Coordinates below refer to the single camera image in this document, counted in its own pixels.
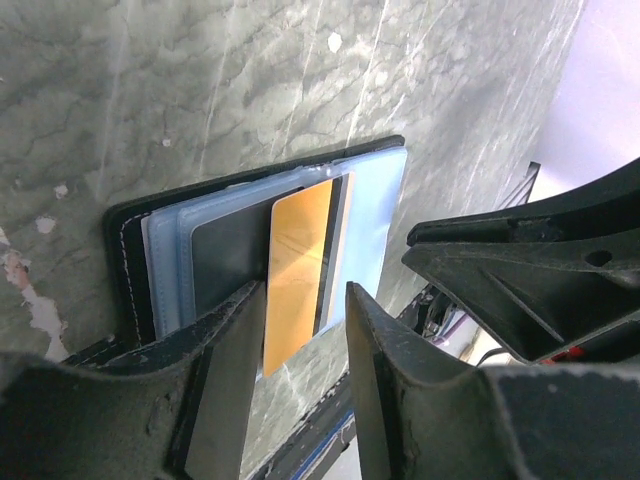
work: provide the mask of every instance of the wire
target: wire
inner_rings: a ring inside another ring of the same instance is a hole
[[[507,352],[506,348],[494,348],[492,350],[489,350],[487,353],[485,353],[482,358],[480,359],[480,361],[476,364],[476,367],[479,367],[482,363],[486,362],[487,360],[489,360],[491,357],[495,357],[496,355],[502,355],[503,353],[509,353]]]

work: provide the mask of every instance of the stained concrete surface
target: stained concrete surface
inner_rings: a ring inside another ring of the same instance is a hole
[[[0,348],[59,360],[118,326],[100,217],[118,202],[399,133],[378,298],[419,220],[493,208],[524,171],[583,0],[5,0]],[[347,368],[344,329],[256,389],[249,475]]]

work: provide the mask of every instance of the gray stone surface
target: gray stone surface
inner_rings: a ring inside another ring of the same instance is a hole
[[[0,348],[59,359],[116,329],[108,206],[389,133],[397,312],[420,286],[408,229],[491,209],[526,166],[582,3],[3,0]],[[259,382],[245,474],[346,368],[343,337]]]

